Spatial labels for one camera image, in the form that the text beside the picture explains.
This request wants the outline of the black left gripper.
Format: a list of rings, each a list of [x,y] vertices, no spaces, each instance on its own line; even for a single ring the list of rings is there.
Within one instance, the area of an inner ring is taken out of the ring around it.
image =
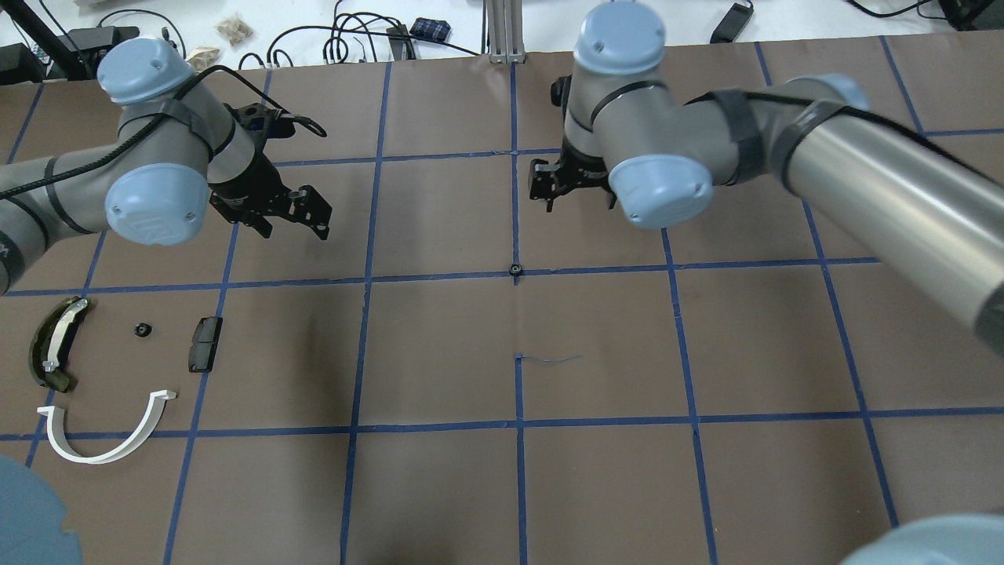
[[[306,226],[322,241],[329,239],[331,205],[326,198],[309,184],[288,188],[265,154],[255,154],[238,176],[210,189],[209,204],[224,221],[252,228],[262,239],[272,236],[270,217]]]

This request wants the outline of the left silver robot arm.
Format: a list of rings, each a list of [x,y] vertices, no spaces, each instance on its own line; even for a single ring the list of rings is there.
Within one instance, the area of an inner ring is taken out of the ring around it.
[[[55,243],[111,230],[141,246],[179,246],[203,228],[208,209],[272,235],[272,219],[329,238],[333,208],[315,187],[290,188],[266,143],[303,126],[239,72],[197,71],[169,43],[136,37],[100,62],[98,86],[121,108],[116,140],[2,167],[2,290]]]

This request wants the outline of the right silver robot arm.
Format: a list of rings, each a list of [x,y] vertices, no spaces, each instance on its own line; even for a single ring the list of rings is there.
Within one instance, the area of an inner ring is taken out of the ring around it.
[[[532,162],[532,200],[598,188],[636,228],[662,229],[706,210],[716,187],[770,174],[1001,353],[1000,183],[869,110],[845,75],[675,103],[664,42],[645,4],[588,12],[573,71],[550,89],[562,150]]]

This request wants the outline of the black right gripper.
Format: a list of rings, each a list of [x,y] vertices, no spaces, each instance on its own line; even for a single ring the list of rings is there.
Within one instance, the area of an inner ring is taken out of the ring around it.
[[[560,76],[550,86],[552,103],[562,110],[562,150],[555,163],[534,159],[529,172],[529,197],[545,201],[552,213],[555,200],[581,188],[605,191],[607,210],[617,206],[618,197],[609,183],[609,171],[593,132],[591,112],[600,100],[598,75]]]

